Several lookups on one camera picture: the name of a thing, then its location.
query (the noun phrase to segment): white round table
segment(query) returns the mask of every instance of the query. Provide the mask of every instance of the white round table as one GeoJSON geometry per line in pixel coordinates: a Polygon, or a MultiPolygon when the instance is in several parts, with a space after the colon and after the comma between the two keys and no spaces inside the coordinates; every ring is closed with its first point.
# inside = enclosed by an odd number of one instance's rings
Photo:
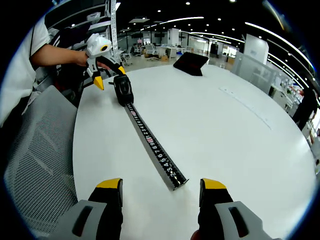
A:
{"type": "Polygon", "coordinates": [[[114,87],[84,89],[73,137],[78,200],[123,178],[121,239],[188,240],[198,229],[200,179],[226,185],[284,238],[300,220],[316,178],[310,148],[269,96],[213,65],[191,76],[172,65],[127,73],[134,106],[189,181],[170,191],[150,160],[114,87]]]}

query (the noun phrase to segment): white pillar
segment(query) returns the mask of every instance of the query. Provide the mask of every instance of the white pillar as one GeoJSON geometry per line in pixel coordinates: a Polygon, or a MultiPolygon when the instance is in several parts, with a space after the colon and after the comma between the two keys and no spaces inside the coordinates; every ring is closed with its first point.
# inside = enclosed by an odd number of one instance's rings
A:
{"type": "Polygon", "coordinates": [[[172,45],[172,46],[179,44],[179,29],[177,29],[177,28],[168,29],[167,44],[172,45]]]}
{"type": "Polygon", "coordinates": [[[244,54],[248,55],[257,61],[266,64],[269,52],[269,45],[266,41],[252,36],[250,34],[246,35],[244,54]]]}

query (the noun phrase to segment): gray mesh chair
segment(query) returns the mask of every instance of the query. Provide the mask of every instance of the gray mesh chair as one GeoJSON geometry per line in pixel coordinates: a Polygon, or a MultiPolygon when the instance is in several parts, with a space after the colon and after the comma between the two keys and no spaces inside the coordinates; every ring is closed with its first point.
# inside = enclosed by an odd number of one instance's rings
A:
{"type": "Polygon", "coordinates": [[[22,218],[36,237],[52,233],[77,203],[72,165],[77,108],[54,86],[22,116],[9,152],[4,182],[22,218]]]}

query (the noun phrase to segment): black tablet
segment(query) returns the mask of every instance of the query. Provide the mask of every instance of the black tablet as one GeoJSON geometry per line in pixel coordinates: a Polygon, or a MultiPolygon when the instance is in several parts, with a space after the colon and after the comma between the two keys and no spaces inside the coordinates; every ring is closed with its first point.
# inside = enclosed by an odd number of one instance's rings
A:
{"type": "Polygon", "coordinates": [[[207,56],[201,56],[191,52],[185,52],[174,64],[176,69],[180,69],[192,76],[202,76],[201,67],[208,61],[207,56]]]}

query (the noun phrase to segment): tape measure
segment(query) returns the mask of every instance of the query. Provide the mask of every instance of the tape measure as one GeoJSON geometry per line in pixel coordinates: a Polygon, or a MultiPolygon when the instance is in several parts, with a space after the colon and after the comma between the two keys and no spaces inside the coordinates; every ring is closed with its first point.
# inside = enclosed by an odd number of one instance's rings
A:
{"type": "Polygon", "coordinates": [[[126,103],[126,111],[160,176],[168,187],[175,190],[185,184],[188,179],[181,173],[146,123],[140,117],[132,103],[126,103]]]}
{"type": "Polygon", "coordinates": [[[109,82],[109,84],[114,85],[119,104],[125,107],[146,152],[149,154],[150,159],[163,181],[172,190],[181,187],[188,180],[157,141],[156,137],[152,134],[134,107],[134,95],[127,75],[115,76],[113,82],[109,82]]]}

